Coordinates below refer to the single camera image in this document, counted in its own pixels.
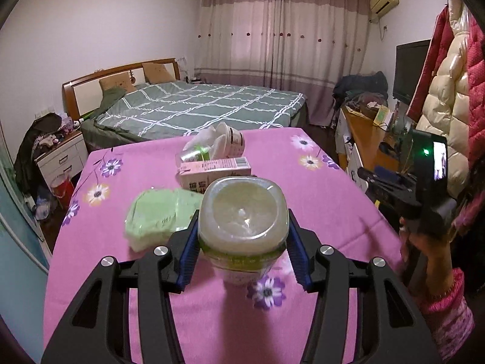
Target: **tan pillow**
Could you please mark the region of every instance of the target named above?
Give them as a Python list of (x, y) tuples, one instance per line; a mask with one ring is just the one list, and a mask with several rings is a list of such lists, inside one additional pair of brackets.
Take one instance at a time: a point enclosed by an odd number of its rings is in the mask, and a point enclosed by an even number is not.
[(127, 93), (136, 91), (136, 88), (132, 85), (132, 81), (128, 75), (128, 72), (122, 72), (120, 74), (111, 75), (99, 80), (99, 85), (103, 92), (113, 87), (121, 87), (125, 89)]
[(142, 66), (145, 78), (151, 85), (175, 82), (175, 78), (170, 75), (164, 64), (143, 63)]

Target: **green label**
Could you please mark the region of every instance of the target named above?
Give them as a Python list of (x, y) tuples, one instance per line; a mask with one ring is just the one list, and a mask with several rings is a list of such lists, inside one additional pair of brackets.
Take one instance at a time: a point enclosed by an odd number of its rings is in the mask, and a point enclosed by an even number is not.
[(259, 271), (270, 267), (281, 254), (285, 251), (286, 246), (283, 243), (277, 249), (264, 254), (254, 256), (232, 255), (222, 253), (209, 247), (200, 237), (200, 248), (212, 263), (219, 268), (229, 269), (232, 271)]

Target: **white puffer jacket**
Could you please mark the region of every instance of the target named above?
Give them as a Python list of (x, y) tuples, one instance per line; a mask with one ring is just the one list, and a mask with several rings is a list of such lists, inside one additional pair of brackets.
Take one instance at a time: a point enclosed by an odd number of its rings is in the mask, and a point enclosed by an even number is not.
[(458, 197), (468, 177), (469, 13), (461, 0), (448, 0), (454, 39), (433, 78), (417, 129), (444, 135), (448, 141), (448, 193)]

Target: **floral pattern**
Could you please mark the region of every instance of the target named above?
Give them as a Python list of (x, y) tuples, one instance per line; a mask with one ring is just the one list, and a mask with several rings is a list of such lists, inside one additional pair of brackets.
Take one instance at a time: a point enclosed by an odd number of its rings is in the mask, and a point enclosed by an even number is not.
[(99, 205), (103, 200), (108, 198), (110, 188), (103, 183), (94, 185), (86, 194), (86, 201), (89, 205)]
[(300, 157), (300, 164), (311, 171), (318, 170), (322, 167), (322, 162), (311, 155)]
[(295, 148), (309, 152), (313, 147), (317, 146), (309, 137), (294, 135), (292, 136), (292, 144)]
[(254, 301), (255, 308), (265, 311), (272, 307), (280, 307), (286, 296), (283, 294), (285, 283), (280, 278), (270, 278), (268, 276), (257, 282), (251, 283), (247, 287), (247, 298)]
[(100, 167), (101, 175), (105, 178), (116, 175), (121, 171), (123, 161), (121, 159), (111, 159)]
[(340, 167), (336, 162), (332, 160), (332, 158), (326, 154), (323, 154), (322, 161), (328, 165), (329, 168), (333, 168), (334, 170), (340, 170)]
[(71, 222), (71, 219), (78, 214), (79, 208), (80, 208), (79, 203), (77, 202), (77, 200), (74, 200), (71, 203), (71, 206), (69, 207), (69, 209), (67, 210), (67, 214), (64, 217), (64, 220), (62, 221), (61, 226), (68, 225)]

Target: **monitor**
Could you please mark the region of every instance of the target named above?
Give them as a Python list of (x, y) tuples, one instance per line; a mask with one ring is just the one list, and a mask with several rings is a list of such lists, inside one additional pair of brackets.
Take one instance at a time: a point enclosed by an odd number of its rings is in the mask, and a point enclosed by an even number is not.
[(409, 105), (414, 96), (430, 41), (406, 43), (396, 47), (396, 73), (392, 95), (404, 104)]

